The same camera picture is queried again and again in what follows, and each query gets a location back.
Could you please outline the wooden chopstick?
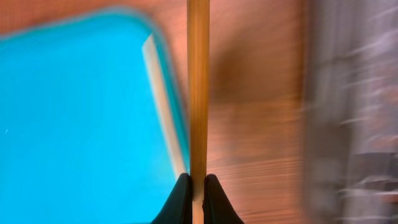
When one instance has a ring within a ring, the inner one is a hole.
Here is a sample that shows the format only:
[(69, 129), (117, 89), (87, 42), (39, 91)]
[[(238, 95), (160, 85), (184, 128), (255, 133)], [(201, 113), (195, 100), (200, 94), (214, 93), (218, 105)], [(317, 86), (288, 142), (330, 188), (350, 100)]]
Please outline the wooden chopstick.
[(187, 1), (190, 120), (190, 176), (193, 182), (193, 224), (205, 222), (202, 209), (206, 177), (208, 82), (210, 64), (210, 1)]

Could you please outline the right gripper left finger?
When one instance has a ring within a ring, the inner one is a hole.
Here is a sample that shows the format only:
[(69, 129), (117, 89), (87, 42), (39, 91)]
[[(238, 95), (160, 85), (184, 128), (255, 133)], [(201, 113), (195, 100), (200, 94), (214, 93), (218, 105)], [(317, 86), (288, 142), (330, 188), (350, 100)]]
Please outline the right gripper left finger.
[(187, 173), (180, 174), (151, 224), (192, 224), (192, 180)]

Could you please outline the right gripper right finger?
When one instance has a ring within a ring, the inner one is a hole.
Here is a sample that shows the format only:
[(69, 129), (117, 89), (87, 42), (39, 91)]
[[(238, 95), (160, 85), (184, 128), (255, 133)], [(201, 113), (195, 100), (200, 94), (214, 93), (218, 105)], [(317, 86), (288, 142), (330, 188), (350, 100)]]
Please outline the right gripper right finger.
[(205, 224), (244, 224), (214, 174), (209, 174), (205, 178), (202, 208)]

